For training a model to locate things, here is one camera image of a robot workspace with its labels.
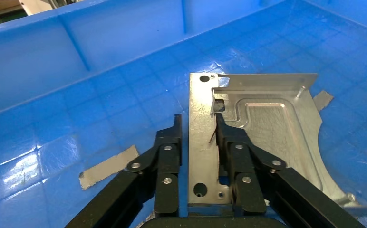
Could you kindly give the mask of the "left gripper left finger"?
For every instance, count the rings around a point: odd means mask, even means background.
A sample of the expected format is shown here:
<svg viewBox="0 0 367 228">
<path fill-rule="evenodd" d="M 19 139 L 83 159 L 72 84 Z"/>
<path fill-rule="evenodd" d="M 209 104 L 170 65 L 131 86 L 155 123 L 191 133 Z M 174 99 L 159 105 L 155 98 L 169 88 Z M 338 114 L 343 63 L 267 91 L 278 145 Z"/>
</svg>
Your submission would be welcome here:
<svg viewBox="0 0 367 228">
<path fill-rule="evenodd" d="M 149 199 L 153 219 L 144 228 L 165 228 L 179 216 L 178 173 L 182 165 L 182 116 L 172 127 L 157 131 L 149 150 L 128 163 L 66 226 L 127 228 Z"/>
</svg>

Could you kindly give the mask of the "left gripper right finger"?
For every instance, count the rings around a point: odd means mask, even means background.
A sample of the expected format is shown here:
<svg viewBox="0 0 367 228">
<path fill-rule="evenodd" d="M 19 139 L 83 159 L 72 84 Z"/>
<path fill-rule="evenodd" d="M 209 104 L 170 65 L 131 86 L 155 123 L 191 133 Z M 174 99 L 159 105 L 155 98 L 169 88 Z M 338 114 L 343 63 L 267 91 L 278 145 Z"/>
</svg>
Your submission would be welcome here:
<svg viewBox="0 0 367 228">
<path fill-rule="evenodd" d="M 360 228 L 362 224 L 246 131 L 215 115 L 215 136 L 233 188 L 234 213 L 254 227 Z"/>
</svg>

